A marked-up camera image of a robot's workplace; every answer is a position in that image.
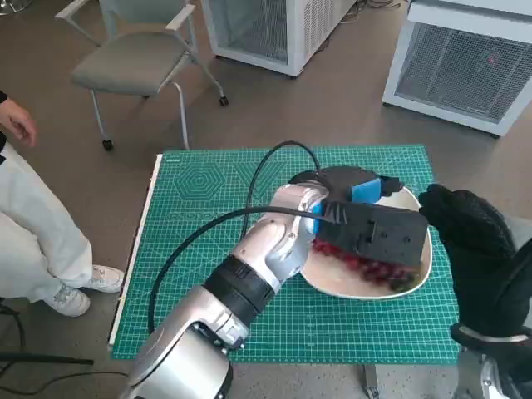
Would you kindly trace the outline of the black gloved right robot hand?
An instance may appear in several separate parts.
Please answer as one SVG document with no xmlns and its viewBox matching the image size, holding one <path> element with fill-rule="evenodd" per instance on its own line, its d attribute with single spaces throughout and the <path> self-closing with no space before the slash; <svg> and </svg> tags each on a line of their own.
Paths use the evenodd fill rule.
<svg viewBox="0 0 532 399">
<path fill-rule="evenodd" d="M 517 248 L 503 215 L 469 190 L 432 184 L 418 197 L 451 262 L 459 322 L 488 337 L 525 332 L 531 242 Z"/>
</svg>

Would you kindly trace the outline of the person's hand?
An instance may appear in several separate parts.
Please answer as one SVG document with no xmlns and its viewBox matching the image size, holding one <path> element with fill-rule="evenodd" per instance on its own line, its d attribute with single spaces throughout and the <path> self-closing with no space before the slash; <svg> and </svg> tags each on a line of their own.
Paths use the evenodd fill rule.
<svg viewBox="0 0 532 399">
<path fill-rule="evenodd" d="M 1 125 L 29 146 L 37 142 L 37 127 L 31 115 L 15 101 L 7 98 L 1 103 Z"/>
</svg>

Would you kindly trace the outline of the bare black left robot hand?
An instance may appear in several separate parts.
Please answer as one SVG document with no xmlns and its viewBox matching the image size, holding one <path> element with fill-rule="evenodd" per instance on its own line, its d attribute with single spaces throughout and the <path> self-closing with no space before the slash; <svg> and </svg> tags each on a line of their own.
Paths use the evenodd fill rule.
<svg viewBox="0 0 532 399">
<path fill-rule="evenodd" d="M 315 182 L 328 191 L 328 200 L 375 204 L 381 197 L 399 192 L 404 183 L 397 177 L 379 175 L 358 166 L 331 166 L 320 171 L 307 170 L 295 175 L 290 184 Z"/>
</svg>

